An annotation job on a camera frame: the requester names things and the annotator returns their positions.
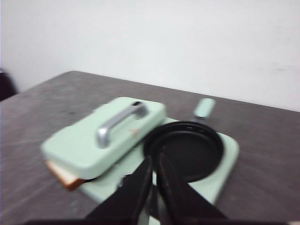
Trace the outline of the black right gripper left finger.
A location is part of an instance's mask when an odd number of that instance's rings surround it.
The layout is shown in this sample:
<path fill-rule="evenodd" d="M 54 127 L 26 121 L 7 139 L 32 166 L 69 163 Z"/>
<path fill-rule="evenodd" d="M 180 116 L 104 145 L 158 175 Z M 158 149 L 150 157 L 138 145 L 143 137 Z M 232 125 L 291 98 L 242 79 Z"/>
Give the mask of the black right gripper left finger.
<path fill-rule="evenodd" d="M 152 168 L 146 157 L 121 187 L 87 217 L 89 225 L 147 225 L 152 197 Z"/>

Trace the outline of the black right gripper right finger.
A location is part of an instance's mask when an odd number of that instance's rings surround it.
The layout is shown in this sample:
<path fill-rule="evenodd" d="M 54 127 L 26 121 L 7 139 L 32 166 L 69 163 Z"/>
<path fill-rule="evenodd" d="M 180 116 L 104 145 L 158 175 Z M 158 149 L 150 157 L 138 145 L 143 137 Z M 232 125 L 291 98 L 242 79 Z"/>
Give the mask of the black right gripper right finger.
<path fill-rule="evenodd" d="M 162 225 L 215 225 L 227 221 L 227 216 L 184 181 L 162 153 L 157 159 L 157 188 Z"/>

